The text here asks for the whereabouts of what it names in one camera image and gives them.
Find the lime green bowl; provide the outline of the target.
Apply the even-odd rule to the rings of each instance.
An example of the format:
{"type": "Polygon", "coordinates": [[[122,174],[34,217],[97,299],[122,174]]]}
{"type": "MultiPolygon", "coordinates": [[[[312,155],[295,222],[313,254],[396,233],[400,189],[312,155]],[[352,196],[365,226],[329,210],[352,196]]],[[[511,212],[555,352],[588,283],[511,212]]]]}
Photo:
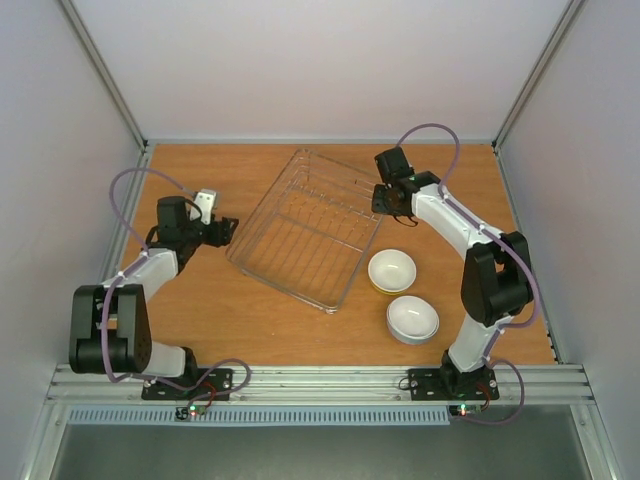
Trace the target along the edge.
{"type": "Polygon", "coordinates": [[[375,289],[375,291],[384,294],[384,295],[388,295],[388,296],[398,296],[398,295],[403,295],[407,292],[408,288],[403,288],[403,289],[385,289],[383,287],[381,287],[380,285],[376,284],[375,282],[371,281],[370,282],[372,288],[375,289]]]}

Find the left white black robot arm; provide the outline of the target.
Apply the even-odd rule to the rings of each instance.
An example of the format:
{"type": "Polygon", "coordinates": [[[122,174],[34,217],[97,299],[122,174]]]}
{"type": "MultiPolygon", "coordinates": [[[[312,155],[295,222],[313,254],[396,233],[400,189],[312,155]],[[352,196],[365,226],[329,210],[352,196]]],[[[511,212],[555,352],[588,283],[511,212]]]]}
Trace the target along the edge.
{"type": "Polygon", "coordinates": [[[73,372],[166,377],[179,398],[199,391],[202,375],[187,364],[187,349],[152,339],[147,301],[183,272],[199,247],[231,242],[239,220],[217,218],[217,203],[218,193],[208,189],[194,198],[159,199],[156,224],[135,261],[109,280],[76,289],[69,342],[73,372]]]}

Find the white ceramic bowl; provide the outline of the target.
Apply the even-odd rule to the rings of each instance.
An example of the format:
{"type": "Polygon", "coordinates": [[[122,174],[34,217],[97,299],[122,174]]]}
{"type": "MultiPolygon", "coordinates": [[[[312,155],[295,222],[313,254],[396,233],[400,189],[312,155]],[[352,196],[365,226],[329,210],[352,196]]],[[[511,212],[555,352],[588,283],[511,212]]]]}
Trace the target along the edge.
{"type": "Polygon", "coordinates": [[[388,306],[387,323],[438,322],[439,315],[425,300],[412,295],[404,295],[394,299],[388,306]]]}

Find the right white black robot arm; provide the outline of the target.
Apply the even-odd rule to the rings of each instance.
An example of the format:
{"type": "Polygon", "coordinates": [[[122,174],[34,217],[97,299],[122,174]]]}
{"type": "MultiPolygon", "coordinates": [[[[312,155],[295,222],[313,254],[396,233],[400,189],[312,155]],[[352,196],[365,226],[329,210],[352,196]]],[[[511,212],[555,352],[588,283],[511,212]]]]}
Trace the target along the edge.
{"type": "Polygon", "coordinates": [[[378,154],[375,164],[381,182],[374,187],[372,211],[427,223],[464,260],[465,318],[438,369],[445,396],[460,398],[489,378],[487,361],[495,342],[534,300],[527,240],[481,220],[432,172],[415,172],[401,147],[378,154]]]}

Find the metal wire dish rack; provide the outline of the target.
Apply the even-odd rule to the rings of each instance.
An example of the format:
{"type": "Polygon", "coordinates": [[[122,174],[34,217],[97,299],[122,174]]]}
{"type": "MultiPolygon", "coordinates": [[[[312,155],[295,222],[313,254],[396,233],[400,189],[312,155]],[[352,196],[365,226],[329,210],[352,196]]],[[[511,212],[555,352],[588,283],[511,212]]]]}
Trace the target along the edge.
{"type": "Polygon", "coordinates": [[[227,249],[245,275],[327,313],[338,311],[379,230],[378,180],[297,150],[227,249]]]}

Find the orange bowl white inside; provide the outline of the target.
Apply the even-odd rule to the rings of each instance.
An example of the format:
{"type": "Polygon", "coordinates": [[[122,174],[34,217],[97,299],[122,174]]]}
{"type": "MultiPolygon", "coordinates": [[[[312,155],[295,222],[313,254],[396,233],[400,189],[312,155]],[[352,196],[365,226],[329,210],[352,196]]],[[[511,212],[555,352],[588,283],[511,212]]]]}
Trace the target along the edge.
{"type": "Polygon", "coordinates": [[[411,287],[415,282],[417,267],[405,252],[385,249],[371,257],[367,273],[370,281],[385,289],[403,289],[411,287]]]}

